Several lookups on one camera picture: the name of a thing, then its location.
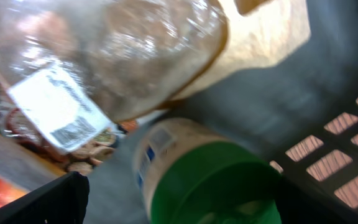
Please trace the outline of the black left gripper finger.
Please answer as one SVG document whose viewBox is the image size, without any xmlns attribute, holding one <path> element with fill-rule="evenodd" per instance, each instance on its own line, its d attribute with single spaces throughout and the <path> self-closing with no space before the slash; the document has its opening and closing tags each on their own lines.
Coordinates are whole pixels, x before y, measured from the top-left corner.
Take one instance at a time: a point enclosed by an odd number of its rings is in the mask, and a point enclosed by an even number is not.
<svg viewBox="0 0 358 224">
<path fill-rule="evenodd" d="M 0 208 L 0 224 L 82 224 L 90 183 L 77 171 L 29 192 Z"/>
</svg>

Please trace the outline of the orange tissue packet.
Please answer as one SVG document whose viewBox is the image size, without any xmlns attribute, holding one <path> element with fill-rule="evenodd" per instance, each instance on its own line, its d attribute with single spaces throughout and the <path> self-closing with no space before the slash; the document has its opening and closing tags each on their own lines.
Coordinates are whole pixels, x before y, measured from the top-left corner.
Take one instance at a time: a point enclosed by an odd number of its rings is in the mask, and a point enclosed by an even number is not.
<svg viewBox="0 0 358 224">
<path fill-rule="evenodd" d="M 62 175 L 52 163 L 0 135 L 0 208 Z"/>
</svg>

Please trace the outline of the green lidded jar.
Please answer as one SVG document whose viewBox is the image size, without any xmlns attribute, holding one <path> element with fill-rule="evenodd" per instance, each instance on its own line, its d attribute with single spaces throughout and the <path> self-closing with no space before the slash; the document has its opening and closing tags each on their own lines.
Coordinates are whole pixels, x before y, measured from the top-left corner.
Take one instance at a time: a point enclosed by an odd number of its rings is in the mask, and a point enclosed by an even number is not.
<svg viewBox="0 0 358 224">
<path fill-rule="evenodd" d="M 281 175 L 242 146 L 184 118 L 154 124 L 134 155 L 151 224 L 280 223 Z"/>
</svg>

